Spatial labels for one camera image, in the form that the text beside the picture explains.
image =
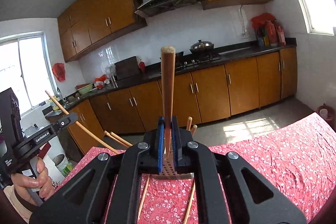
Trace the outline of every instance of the screw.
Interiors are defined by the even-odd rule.
[[[194,142],[194,141],[188,142],[187,145],[190,148],[197,148],[198,147],[198,143]]]
[[[98,155],[98,160],[101,160],[101,161],[107,160],[108,158],[109,158],[109,154],[107,154],[107,153],[100,153]]]
[[[138,147],[139,147],[140,149],[146,149],[146,148],[149,147],[149,145],[148,145],[148,143],[146,143],[146,142],[141,142],[141,143],[138,143]]]
[[[238,157],[239,157],[239,155],[238,155],[236,152],[233,152],[233,151],[229,152],[229,153],[227,154],[227,156],[228,156],[230,159],[232,159],[232,160],[236,160],[236,159],[238,159]]]

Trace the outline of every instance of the white tile backsplash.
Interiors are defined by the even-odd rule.
[[[146,19],[148,26],[113,40],[79,60],[86,82],[105,73],[109,64],[137,56],[146,65],[160,62],[162,46],[172,45],[189,54],[199,39],[215,47],[255,40],[250,19],[265,12],[264,5],[244,5],[242,13],[248,35],[242,38],[240,6],[203,10],[201,4],[176,9]]]

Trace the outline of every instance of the gray floor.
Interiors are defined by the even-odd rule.
[[[235,115],[229,119],[200,124],[194,140],[207,146],[239,142],[285,127],[312,112],[299,100],[288,98],[280,103]],[[142,141],[143,134],[122,135],[122,138],[134,144]],[[108,137],[104,137],[104,141],[113,148],[124,149],[122,145]]]

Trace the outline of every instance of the wooden dowel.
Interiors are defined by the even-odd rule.
[[[195,134],[196,129],[197,129],[197,125],[194,124],[193,127],[192,127],[191,130],[190,130],[192,136]]]
[[[190,131],[191,128],[191,123],[193,122],[193,119],[191,117],[188,117],[188,121],[187,121],[187,130]]]
[[[173,93],[175,75],[175,49],[172,46],[161,48],[161,80],[163,117],[165,121],[166,156],[169,156],[171,141],[171,119],[173,114]]]
[[[146,196],[146,193],[147,193],[147,188],[148,188],[150,177],[151,177],[151,175],[149,174],[148,178],[147,178],[147,181],[146,181],[146,184],[145,184],[145,188],[143,189],[143,194],[142,194],[142,198],[141,198],[141,202],[140,202],[140,206],[139,206],[138,221],[137,222],[139,222],[139,219],[140,219],[141,210],[142,210],[143,203],[145,201],[145,196]]]
[[[191,209],[191,205],[193,204],[193,199],[194,199],[194,193],[195,193],[195,181],[193,183],[193,188],[191,190],[191,194],[190,194],[190,200],[189,200],[189,203],[188,203],[188,208],[187,208],[187,211],[185,213],[185,217],[184,217],[184,221],[183,221],[183,224],[186,224],[187,221],[188,221],[188,218],[189,218],[189,214],[190,214],[190,209]]]
[[[54,98],[52,97],[49,92],[45,91],[48,96],[50,97],[50,99],[59,107],[59,109],[61,111],[63,111],[66,115],[69,115],[69,112],[66,111],[66,109],[64,107],[61,106],[61,104]],[[102,144],[103,146],[105,146],[106,148],[108,148],[109,150],[111,150],[112,152],[119,154],[119,152],[117,150],[115,150],[113,147],[111,147],[110,145],[108,145],[107,143],[105,143],[104,141],[102,141],[101,139],[99,139],[96,135],[94,135],[91,131],[89,131],[85,126],[83,126],[80,122],[76,121],[76,125],[78,125],[81,129],[83,129],[85,131],[85,133],[89,134],[92,138],[94,138],[97,142],[99,142],[100,144]]]
[[[113,137],[113,136],[112,136],[110,133],[108,133],[106,130],[104,131],[104,134],[105,134],[106,136],[108,136],[109,138],[111,138],[112,140],[116,141],[118,144],[121,144],[121,145],[123,145],[123,146],[129,148],[128,145],[124,144],[123,142],[119,141],[117,138]]]

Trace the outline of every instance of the bottle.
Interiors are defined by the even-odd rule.
[[[143,61],[141,60],[141,58],[139,58],[139,67],[142,71],[142,73],[145,73],[145,70],[146,70],[146,66],[145,66],[145,63],[143,63]]]

